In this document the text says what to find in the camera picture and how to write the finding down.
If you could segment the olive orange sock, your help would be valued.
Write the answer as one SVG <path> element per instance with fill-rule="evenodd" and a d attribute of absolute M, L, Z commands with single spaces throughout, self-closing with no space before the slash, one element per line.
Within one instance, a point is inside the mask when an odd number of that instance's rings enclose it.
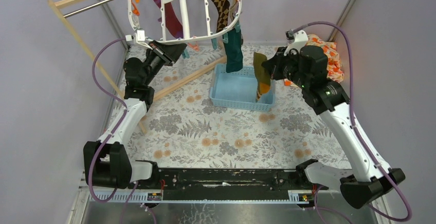
<path fill-rule="evenodd" d="M 267 56 L 258 52 L 253 53 L 253 67 L 255 78 L 257 80 L 256 102 L 267 94 L 271 88 L 271 79 L 269 72 L 262 66 L 267 61 Z"/>

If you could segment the dark teal sock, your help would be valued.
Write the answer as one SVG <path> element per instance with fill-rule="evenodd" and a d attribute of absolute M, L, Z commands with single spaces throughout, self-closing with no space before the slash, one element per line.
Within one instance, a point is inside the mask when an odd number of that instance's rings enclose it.
<path fill-rule="evenodd" d="M 227 32 L 228 42 L 224 43 L 227 57 L 226 72 L 237 72 L 243 68 L 242 34 L 232 29 Z"/>

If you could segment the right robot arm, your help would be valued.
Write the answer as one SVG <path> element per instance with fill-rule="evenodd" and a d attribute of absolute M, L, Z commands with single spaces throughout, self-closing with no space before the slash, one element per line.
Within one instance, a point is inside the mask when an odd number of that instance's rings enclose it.
<path fill-rule="evenodd" d="M 295 182 L 308 189 L 313 184 L 339 191 L 346 202 L 360 209 L 405 180 L 401 169 L 392 168 L 370 141 L 362 142 L 364 132 L 357 132 L 357 118 L 350 113 L 350 98 L 343 87 L 328 78 L 328 56 L 318 46 L 304 46 L 285 54 L 280 47 L 269 60 L 261 63 L 273 80 L 288 79 L 301 88 L 305 103 L 333 133 L 351 169 L 326 166 L 315 159 L 296 167 Z"/>

